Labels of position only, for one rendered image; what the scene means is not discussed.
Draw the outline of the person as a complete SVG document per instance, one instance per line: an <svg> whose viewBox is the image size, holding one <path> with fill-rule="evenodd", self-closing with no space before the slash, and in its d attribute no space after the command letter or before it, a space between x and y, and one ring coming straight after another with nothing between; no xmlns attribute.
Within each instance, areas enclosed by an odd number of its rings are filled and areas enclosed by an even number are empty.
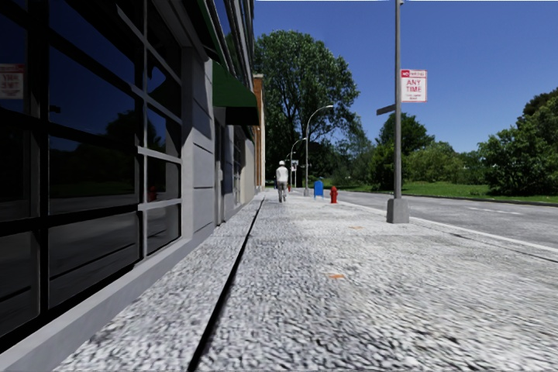
<svg viewBox="0 0 558 372"><path fill-rule="evenodd" d="M279 161L279 167L276 169L276 181L277 181L277 191L278 200L280 203L285 202L288 192L288 169L285 167L285 162L283 160Z"/></svg>

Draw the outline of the grey street lamp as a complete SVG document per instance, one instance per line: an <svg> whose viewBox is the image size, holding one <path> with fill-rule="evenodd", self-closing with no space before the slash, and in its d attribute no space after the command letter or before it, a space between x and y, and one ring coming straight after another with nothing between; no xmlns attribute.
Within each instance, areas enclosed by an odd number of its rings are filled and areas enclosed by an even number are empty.
<svg viewBox="0 0 558 372"><path fill-rule="evenodd" d="M300 143L301 141L307 141L307 138L303 138L303 139L299 139L297 140L295 143L293 143L292 147L291 147L291 151L289 153L290 155L290 160L289 160L289 164L288 164L288 170L289 170L289 177L288 177L288 192L291 192L291 186L292 186L292 175L294 173L293 171L293 153L294 153L294 147Z"/></svg>
<svg viewBox="0 0 558 372"><path fill-rule="evenodd" d="M308 169L309 169L309 162L308 162L308 147L309 147L309 143L310 143L310 123L311 120L313 119L313 117L315 116L315 114L317 114L318 112L320 112L323 109L332 109L334 107L334 105L325 105L321 108L316 109L309 117L308 121L307 121L307 125L306 125L306 145L305 145L305 190L304 190L304 196L308 196L309 195L309 188L308 188Z"/></svg>

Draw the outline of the red brick building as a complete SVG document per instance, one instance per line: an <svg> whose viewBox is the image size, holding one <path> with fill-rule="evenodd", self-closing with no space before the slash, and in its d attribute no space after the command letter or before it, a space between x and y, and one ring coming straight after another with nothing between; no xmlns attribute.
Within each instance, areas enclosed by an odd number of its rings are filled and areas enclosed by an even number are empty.
<svg viewBox="0 0 558 372"><path fill-rule="evenodd" d="M264 76L253 75L253 93L257 99L259 124L254 126L255 143L255 185L258 191L265 189L265 118L264 118Z"/></svg>

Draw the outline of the tree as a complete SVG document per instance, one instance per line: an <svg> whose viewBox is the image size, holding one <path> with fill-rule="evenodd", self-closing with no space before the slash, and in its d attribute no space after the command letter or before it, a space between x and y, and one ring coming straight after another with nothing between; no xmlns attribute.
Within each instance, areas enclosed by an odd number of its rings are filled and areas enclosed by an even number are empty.
<svg viewBox="0 0 558 372"><path fill-rule="evenodd" d="M254 70L263 75L266 116L267 179L274 177L280 160L289 160L293 143L306 137L308 177L328 177L348 167L350 140L367 142L360 117L352 106L359 95L348 63L307 33L277 30L257 38ZM299 176L305 176L305 145L294 147Z"/></svg>

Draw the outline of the pale concrete building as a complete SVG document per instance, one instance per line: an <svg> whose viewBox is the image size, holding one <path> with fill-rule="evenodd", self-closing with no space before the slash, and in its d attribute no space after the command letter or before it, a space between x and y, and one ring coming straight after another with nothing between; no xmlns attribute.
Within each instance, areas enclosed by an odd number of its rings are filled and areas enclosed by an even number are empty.
<svg viewBox="0 0 558 372"><path fill-rule="evenodd" d="M0 354L252 197L254 0L0 0Z"/></svg>

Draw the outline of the trees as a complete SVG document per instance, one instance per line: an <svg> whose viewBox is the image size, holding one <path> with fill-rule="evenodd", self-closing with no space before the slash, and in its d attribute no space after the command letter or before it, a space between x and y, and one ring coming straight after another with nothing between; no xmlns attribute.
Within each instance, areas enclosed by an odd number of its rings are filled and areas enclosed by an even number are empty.
<svg viewBox="0 0 558 372"><path fill-rule="evenodd" d="M402 178L429 193L461 192L463 185L485 186L489 195L558 195L558 88L534 96L516 124L490 135L477 149L457 152L428 134L413 115L401 116ZM325 145L339 185L389 191L394 187L394 116L370 141L359 126L346 139Z"/></svg>

